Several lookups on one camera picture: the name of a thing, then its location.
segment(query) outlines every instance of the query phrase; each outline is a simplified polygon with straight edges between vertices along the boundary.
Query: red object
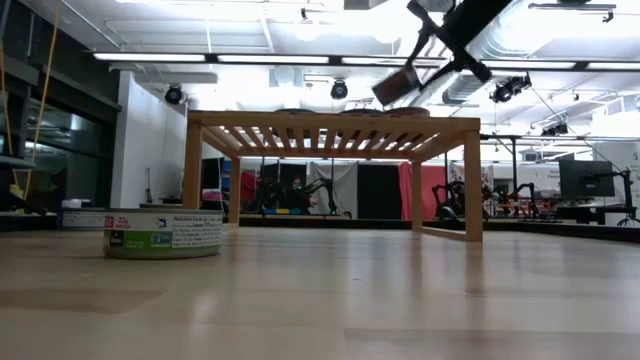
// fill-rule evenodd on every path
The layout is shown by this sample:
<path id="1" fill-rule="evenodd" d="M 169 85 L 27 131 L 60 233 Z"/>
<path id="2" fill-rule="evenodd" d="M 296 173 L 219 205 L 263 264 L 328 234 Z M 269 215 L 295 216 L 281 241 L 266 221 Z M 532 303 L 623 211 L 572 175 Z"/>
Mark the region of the red object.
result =
<path id="1" fill-rule="evenodd" d="M 240 199 L 244 201 L 253 201 L 255 188 L 256 188 L 256 176 L 251 171 L 243 171 L 240 174 Z"/>
<path id="2" fill-rule="evenodd" d="M 398 166 L 400 173 L 400 195 L 402 196 L 402 220 L 411 220 L 411 164 L 405 162 Z M 436 199 L 433 188 L 444 185 L 444 166 L 422 167 L 422 220 L 433 220 L 436 215 Z"/>

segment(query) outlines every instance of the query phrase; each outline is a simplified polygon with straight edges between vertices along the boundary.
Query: fluorescent light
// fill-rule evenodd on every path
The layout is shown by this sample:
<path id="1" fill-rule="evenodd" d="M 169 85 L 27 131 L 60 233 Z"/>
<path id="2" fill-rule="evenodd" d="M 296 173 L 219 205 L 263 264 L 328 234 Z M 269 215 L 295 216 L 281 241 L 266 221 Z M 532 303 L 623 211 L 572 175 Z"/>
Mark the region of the fluorescent light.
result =
<path id="1" fill-rule="evenodd" d="M 103 61 L 146 62 L 204 62 L 201 54 L 143 54 L 143 53 L 94 53 L 93 57 Z"/>
<path id="2" fill-rule="evenodd" d="M 330 83 L 333 81 L 333 77 L 329 75 L 313 75 L 313 74 L 305 74 L 303 76 L 305 82 L 322 82 L 322 83 Z"/>
<path id="3" fill-rule="evenodd" d="M 576 66 L 570 61 L 536 61 L 536 60 L 487 60 L 483 64 L 490 68 L 510 69 L 571 69 Z"/>
<path id="4" fill-rule="evenodd" d="M 590 69 L 590 70 L 640 70 L 640 63 L 598 62 L 598 63 L 589 64 L 587 66 L 587 69 Z"/>
<path id="5" fill-rule="evenodd" d="M 440 67 L 446 60 L 440 58 L 417 58 L 413 61 L 415 67 Z M 397 56 L 368 56 L 368 57 L 344 57 L 345 65 L 396 65 L 403 66 L 407 62 L 405 57 Z"/>
<path id="6" fill-rule="evenodd" d="M 505 70 L 494 70 L 491 72 L 493 76 L 505 76 L 505 77 L 525 77 L 527 76 L 526 71 L 505 71 Z M 464 69 L 460 72 L 462 75 L 473 75 L 471 70 Z"/>
<path id="7" fill-rule="evenodd" d="M 298 64 L 328 64 L 327 56 L 300 56 L 300 55 L 220 55 L 220 62 L 238 63 L 298 63 Z"/>

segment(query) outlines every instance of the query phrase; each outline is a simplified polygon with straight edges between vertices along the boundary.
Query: glass wall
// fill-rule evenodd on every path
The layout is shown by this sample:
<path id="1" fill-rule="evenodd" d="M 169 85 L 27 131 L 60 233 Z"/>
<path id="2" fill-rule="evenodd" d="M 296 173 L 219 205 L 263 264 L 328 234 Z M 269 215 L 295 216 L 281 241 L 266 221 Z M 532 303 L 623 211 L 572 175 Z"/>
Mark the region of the glass wall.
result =
<path id="1" fill-rule="evenodd" d="M 27 128 L 27 136 L 30 139 L 35 138 L 39 112 L 40 101 L 31 100 Z M 60 146 L 71 151 L 109 157 L 111 137 L 107 136 L 108 132 L 102 125 L 51 105 L 45 105 L 38 142 Z"/>
<path id="2" fill-rule="evenodd" d="M 108 204 L 113 130 L 45 105 L 38 145 L 34 148 L 40 102 L 31 100 L 27 120 L 25 158 L 36 152 L 29 200 L 58 211 L 63 200 L 80 199 L 90 206 Z M 26 187 L 26 173 L 21 188 Z"/>

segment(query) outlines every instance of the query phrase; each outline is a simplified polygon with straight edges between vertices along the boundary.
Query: white wall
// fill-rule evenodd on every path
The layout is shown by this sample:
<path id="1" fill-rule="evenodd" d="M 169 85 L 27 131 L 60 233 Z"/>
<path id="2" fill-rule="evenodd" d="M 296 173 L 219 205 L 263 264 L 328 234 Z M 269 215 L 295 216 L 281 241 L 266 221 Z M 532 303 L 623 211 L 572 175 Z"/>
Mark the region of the white wall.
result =
<path id="1" fill-rule="evenodd" d="M 138 85 L 131 72 L 120 75 L 111 207 L 137 208 L 145 202 L 145 168 L 151 169 L 155 201 L 178 196 L 184 168 L 187 121 L 184 107 L 172 107 Z"/>
<path id="2" fill-rule="evenodd" d="M 216 150 L 213 146 L 203 142 L 202 143 L 202 158 L 203 159 L 213 159 L 224 157 L 224 155 Z"/>

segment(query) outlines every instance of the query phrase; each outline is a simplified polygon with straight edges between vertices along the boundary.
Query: computer monitor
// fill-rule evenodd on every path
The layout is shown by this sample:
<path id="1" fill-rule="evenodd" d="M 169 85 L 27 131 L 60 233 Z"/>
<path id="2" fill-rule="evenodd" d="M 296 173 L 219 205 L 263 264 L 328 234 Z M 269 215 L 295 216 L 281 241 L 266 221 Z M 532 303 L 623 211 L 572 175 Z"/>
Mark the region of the computer monitor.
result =
<path id="1" fill-rule="evenodd" d="M 563 198 L 615 196 L 613 166 L 608 161 L 560 160 L 560 192 Z"/>

